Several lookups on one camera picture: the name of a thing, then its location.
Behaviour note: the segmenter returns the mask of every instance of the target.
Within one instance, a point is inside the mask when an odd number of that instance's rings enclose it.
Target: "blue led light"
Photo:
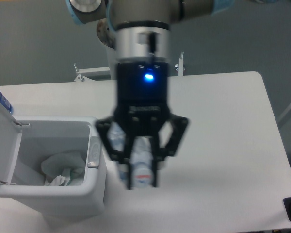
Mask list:
[[[146,75],[145,75],[145,80],[146,80],[147,82],[151,82],[151,81],[154,80],[154,76],[153,76],[152,74],[146,74]]]

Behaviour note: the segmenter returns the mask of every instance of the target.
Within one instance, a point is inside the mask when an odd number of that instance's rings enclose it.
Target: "white table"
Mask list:
[[[110,115],[115,82],[2,86],[15,115]],[[173,77],[172,111],[191,124],[159,188],[129,191],[107,161],[106,210],[66,221],[0,199],[1,232],[227,233],[291,228],[291,170],[255,72]]]

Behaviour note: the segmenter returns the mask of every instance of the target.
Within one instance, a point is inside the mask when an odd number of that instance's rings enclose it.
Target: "blue bottle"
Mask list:
[[[13,107],[9,103],[9,101],[5,98],[5,96],[0,92],[0,103],[12,114]]]

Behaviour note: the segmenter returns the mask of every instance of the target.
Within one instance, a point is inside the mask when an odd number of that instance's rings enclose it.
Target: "metal bracket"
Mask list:
[[[16,183],[8,183],[7,181],[0,180],[0,185],[16,185]]]
[[[109,67],[101,68],[91,68],[91,69],[78,69],[77,64],[74,64],[74,69],[76,71],[77,77],[74,79],[75,82],[84,82],[84,81],[93,81],[92,79],[87,78],[86,76],[100,76],[100,75],[110,75]]]
[[[291,118],[291,103],[278,117],[278,121],[277,121],[278,128],[280,129],[282,126],[284,126],[290,118]]]
[[[13,124],[16,126],[16,127],[30,127],[30,123],[22,123],[22,122],[19,122],[19,121],[13,121]]]
[[[181,52],[179,63],[175,64],[175,71],[178,72],[178,76],[183,76],[183,72],[185,71],[183,55],[184,52]]]

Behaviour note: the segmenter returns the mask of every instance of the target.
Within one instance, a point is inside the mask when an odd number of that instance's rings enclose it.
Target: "gray floor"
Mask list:
[[[181,51],[187,75],[259,72],[275,116],[291,101],[288,0],[237,0],[226,12],[174,25],[172,64]],[[71,82],[75,62],[79,68],[107,66],[96,23],[74,25],[64,0],[0,2],[0,85]],[[281,133],[291,156],[291,121]]]

